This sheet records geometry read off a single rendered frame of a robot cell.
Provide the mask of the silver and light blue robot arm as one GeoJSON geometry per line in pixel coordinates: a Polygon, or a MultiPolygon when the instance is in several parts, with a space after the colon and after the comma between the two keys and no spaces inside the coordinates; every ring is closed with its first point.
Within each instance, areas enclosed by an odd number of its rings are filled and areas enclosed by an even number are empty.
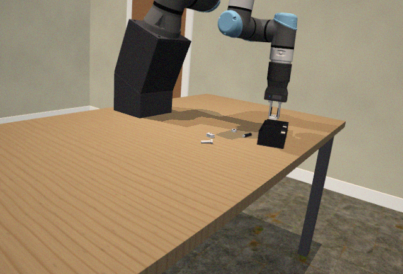
{"type": "MultiPolygon", "coordinates": [[[[219,4],[220,0],[154,0],[142,26],[158,35],[179,38],[184,7],[208,13],[219,4]]],[[[294,50],[297,16],[276,13],[273,20],[253,18],[253,4],[254,0],[229,0],[227,10],[230,11],[224,11],[218,20],[220,32],[232,38],[269,42],[271,47],[294,50]]]]}

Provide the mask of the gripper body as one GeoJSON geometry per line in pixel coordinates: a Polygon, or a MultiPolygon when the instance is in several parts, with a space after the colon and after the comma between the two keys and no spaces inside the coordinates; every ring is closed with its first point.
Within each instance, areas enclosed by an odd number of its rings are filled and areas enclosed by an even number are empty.
{"type": "Polygon", "coordinates": [[[270,101],[287,102],[287,86],[290,82],[294,50],[271,48],[268,66],[268,86],[264,99],[270,101]],[[275,82],[276,81],[276,82],[275,82]]]}

